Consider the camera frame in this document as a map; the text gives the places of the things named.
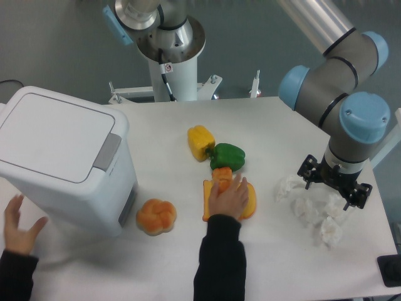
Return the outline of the person's right hand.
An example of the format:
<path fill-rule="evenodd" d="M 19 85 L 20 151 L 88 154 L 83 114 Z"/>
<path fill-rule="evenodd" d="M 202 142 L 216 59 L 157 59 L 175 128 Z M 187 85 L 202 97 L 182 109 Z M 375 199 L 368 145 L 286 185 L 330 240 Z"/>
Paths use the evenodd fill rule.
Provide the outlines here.
<path fill-rule="evenodd" d="M 219 184 L 214 183 L 208 200 L 210 217 L 222 214 L 240 220 L 249 202 L 247 185 L 247 178 L 237 174 L 230 186 L 219 194 Z"/>

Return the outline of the black left sleeve forearm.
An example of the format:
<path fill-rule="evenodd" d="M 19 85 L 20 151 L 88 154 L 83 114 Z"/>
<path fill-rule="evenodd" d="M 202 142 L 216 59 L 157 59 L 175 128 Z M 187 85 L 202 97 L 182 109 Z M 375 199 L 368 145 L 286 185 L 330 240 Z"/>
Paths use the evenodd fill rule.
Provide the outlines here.
<path fill-rule="evenodd" d="M 1 300 L 30 300 L 39 259 L 4 250 L 1 255 Z"/>

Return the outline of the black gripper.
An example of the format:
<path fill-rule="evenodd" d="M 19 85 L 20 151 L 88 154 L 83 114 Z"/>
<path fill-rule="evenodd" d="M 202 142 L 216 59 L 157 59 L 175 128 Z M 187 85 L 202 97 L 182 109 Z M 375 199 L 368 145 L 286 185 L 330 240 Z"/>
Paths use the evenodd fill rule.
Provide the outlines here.
<path fill-rule="evenodd" d="M 309 189 L 311 184 L 323 182 L 327 186 L 335 189 L 346 200 L 343 210 L 349 207 L 363 209 L 367 199 L 372 192 L 372 185 L 367 183 L 357 183 L 360 171 L 351 174 L 340 172 L 340 166 L 330 167 L 325 158 L 318 163 L 317 159 L 311 154 L 307 155 L 297 175 L 305 182 L 305 189 Z"/>

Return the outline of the black right sleeve forearm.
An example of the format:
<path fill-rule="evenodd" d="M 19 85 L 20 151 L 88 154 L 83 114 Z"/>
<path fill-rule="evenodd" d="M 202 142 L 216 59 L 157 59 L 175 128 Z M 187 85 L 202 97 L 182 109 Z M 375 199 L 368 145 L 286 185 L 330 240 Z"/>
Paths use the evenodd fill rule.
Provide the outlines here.
<path fill-rule="evenodd" d="M 246 254 L 241 224 L 223 214 L 211 216 L 199 251 L 194 300 L 244 300 Z"/>

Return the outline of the person's left hand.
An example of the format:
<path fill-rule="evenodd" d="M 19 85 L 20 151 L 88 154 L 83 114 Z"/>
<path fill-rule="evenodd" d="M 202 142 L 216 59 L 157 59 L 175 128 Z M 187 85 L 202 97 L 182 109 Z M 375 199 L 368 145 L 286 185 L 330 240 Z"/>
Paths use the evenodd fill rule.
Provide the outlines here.
<path fill-rule="evenodd" d="M 20 209 L 23 200 L 24 196 L 22 194 L 15 195 L 4 210 L 4 242 L 5 250 L 28 256 L 33 251 L 36 239 L 47 224 L 48 218 L 41 217 L 28 230 L 20 229 Z"/>

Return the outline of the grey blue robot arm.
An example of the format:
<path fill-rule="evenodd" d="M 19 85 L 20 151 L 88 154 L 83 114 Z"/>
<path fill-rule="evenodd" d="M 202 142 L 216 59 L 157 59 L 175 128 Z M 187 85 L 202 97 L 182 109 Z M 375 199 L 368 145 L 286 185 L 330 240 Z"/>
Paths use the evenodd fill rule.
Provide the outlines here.
<path fill-rule="evenodd" d="M 359 33 L 331 1 L 281 1 L 281 7 L 325 57 L 311 70 L 292 68 L 278 95 L 329 136 L 321 161 L 308 156 L 298 175 L 307 184 L 337 190 L 346 205 L 363 208 L 372 191 L 357 179 L 381 141 L 390 118 L 386 101 L 356 92 L 356 87 L 386 62 L 386 41 L 374 32 Z M 210 100 L 217 76 L 197 81 L 197 57 L 206 43 L 204 29 L 183 1 L 116 1 L 103 8 L 111 32 L 125 45 L 136 44 L 146 57 L 150 88 L 112 90 L 114 97 L 153 95 L 157 102 Z"/>

